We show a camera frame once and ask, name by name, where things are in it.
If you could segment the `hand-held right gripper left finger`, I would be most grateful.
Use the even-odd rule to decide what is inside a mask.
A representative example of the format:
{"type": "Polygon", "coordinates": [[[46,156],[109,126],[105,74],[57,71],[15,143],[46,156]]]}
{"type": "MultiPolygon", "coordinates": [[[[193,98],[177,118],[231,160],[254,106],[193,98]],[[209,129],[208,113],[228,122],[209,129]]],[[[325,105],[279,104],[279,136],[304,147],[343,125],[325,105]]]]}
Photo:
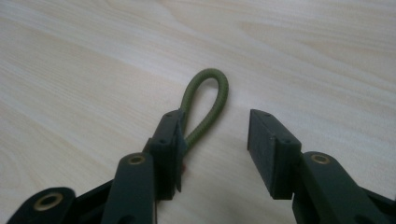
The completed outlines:
{"type": "Polygon", "coordinates": [[[157,202],[181,190],[183,119],[180,109],[166,113],[143,151],[120,160],[101,224],[157,223],[157,202]]]}

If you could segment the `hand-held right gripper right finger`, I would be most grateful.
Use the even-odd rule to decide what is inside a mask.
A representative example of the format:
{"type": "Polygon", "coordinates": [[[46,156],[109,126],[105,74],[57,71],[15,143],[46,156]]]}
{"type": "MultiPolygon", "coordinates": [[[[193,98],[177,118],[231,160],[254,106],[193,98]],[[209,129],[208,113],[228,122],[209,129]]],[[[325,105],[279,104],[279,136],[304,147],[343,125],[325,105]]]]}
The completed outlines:
{"type": "Polygon", "coordinates": [[[275,116],[250,111],[247,150],[270,196],[292,201],[298,224],[387,224],[335,158],[301,147],[275,116]]]}

